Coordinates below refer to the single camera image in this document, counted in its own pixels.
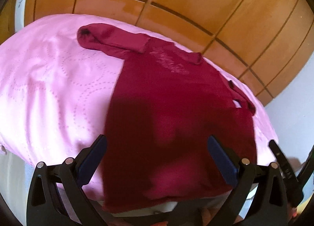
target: red sweater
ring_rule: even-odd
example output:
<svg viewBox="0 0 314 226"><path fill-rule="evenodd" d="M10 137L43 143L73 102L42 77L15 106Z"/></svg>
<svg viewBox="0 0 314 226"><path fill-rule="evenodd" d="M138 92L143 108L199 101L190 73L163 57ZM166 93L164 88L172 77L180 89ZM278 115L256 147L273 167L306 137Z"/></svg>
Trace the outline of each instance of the red sweater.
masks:
<svg viewBox="0 0 314 226"><path fill-rule="evenodd" d="M105 210L231 190L207 151L210 135L256 163L254 105L200 53L108 24L81 27L78 42L125 59L106 116Z"/></svg>

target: bed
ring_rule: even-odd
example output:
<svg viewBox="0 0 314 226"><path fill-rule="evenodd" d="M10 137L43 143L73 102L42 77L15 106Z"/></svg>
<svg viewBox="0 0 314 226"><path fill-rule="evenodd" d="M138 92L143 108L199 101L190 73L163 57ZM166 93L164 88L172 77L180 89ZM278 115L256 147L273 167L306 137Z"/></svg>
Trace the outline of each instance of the bed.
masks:
<svg viewBox="0 0 314 226"><path fill-rule="evenodd" d="M26 199L34 166L40 161L52 165L75 157L103 130L103 115L123 60L103 57L101 51L79 46L77 30L90 23L107 23L132 33L172 41L109 18L64 14L41 18L0 46L0 145L7 151L7 155L0 156L0 163L8 169L0 173L0 177L6 179L0 183L0 192L5 193L4 199L23 225L26 224ZM190 52L176 42L175 45ZM227 80L232 80L254 103L257 162L268 165L274 157L267 144L271 139L277 141L277 136L263 105L246 85L205 60ZM88 90L87 87L94 88L99 83L106 91L92 93ZM77 106L80 103L84 103L81 110ZM90 184L84 187L92 200L100 201L103 196L99 182L96 171Z"/></svg>

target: pink quilted blanket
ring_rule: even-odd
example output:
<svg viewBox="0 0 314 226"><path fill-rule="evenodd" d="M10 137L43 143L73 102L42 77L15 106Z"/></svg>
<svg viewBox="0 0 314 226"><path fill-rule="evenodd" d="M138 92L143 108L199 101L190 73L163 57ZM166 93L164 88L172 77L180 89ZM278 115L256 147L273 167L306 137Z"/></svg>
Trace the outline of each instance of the pink quilted blanket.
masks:
<svg viewBox="0 0 314 226"><path fill-rule="evenodd" d="M172 41L120 21L72 14L39 19L5 41L0 46L0 145L33 166L40 161L59 164L75 157L104 131L123 60L78 44L77 30L90 23L107 23ZM263 105L246 85L206 61L254 103L257 160L268 165L274 157L267 144L277 136ZM90 199L104 199L99 171L83 189Z"/></svg>

